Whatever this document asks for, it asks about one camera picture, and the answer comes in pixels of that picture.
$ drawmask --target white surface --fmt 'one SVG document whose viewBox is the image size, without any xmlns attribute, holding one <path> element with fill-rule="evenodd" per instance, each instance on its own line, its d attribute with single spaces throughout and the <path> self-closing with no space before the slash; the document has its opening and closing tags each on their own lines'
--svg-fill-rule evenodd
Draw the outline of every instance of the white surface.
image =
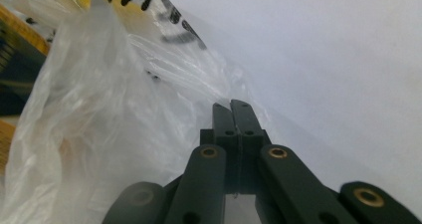
<svg viewBox="0 0 422 224">
<path fill-rule="evenodd" d="M 324 184 L 375 184 L 422 219 L 422 0 L 170 1 Z"/>
</svg>

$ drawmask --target plastic wrapper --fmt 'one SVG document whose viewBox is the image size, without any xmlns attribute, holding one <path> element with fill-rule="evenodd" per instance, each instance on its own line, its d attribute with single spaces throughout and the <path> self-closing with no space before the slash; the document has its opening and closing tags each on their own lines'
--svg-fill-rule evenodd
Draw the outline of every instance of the plastic wrapper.
<svg viewBox="0 0 422 224">
<path fill-rule="evenodd" d="M 206 49 L 181 16 L 167 19 L 166 0 L 124 26 L 128 13 L 116 10 L 117 19 L 93 3 L 62 21 L 19 120 L 2 224 L 102 223 L 128 185 L 165 185 L 183 173 L 216 102 L 251 103 L 278 140 L 243 72 Z M 228 223 L 256 223 L 253 200 L 229 197 L 237 213 L 227 212 Z"/>
</svg>

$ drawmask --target white background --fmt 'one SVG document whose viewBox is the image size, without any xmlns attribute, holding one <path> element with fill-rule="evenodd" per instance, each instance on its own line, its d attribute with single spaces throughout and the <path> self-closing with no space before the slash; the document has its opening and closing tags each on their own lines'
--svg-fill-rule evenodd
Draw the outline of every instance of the white background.
<svg viewBox="0 0 422 224">
<path fill-rule="evenodd" d="M 422 0 L 170 1 L 324 184 L 375 184 L 422 219 Z"/>
</svg>

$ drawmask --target crumpled plastic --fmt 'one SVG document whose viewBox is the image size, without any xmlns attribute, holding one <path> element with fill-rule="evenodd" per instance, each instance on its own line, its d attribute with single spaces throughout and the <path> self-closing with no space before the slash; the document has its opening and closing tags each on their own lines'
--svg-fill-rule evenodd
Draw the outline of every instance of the crumpled plastic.
<svg viewBox="0 0 422 224">
<path fill-rule="evenodd" d="M 162 0 L 124 27 L 109 6 L 94 4 L 62 21 L 21 115 L 1 224 L 102 223 L 128 185 L 165 185 L 183 173 L 214 103 L 248 102 L 277 134 L 243 72 L 207 50 L 186 23 L 162 20 Z M 246 199 L 229 198 L 228 207 L 254 223 L 245 210 L 253 198 Z"/>
</svg>

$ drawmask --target clear plastic bag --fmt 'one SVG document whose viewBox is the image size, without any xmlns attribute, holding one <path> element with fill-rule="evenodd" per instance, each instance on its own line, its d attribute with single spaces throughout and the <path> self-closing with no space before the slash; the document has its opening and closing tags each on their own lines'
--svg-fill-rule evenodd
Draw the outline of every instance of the clear plastic bag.
<svg viewBox="0 0 422 224">
<path fill-rule="evenodd" d="M 155 23 L 145 19 L 129 36 L 109 6 L 95 3 L 62 23 L 22 113 L 2 224 L 102 223 L 128 185 L 165 185 L 183 172 L 216 102 L 252 103 L 270 127 L 242 71 L 192 42 L 183 24 L 160 20 L 162 0 L 150 4 Z"/>
</svg>

